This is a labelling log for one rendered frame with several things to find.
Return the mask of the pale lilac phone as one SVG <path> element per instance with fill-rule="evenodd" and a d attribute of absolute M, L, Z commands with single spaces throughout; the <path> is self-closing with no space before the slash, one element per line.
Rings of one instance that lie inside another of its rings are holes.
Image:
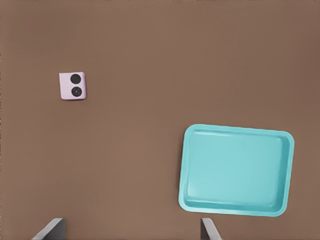
<path fill-rule="evenodd" d="M 86 98 L 86 78 L 84 72 L 59 73 L 59 85 L 62 100 L 75 101 Z"/>

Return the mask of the pale blue-green tray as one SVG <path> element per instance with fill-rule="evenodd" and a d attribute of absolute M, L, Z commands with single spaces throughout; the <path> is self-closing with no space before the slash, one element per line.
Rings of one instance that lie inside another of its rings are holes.
<path fill-rule="evenodd" d="M 183 136 L 178 203 L 187 212 L 278 217 L 294 148 L 287 131 L 193 124 Z"/>

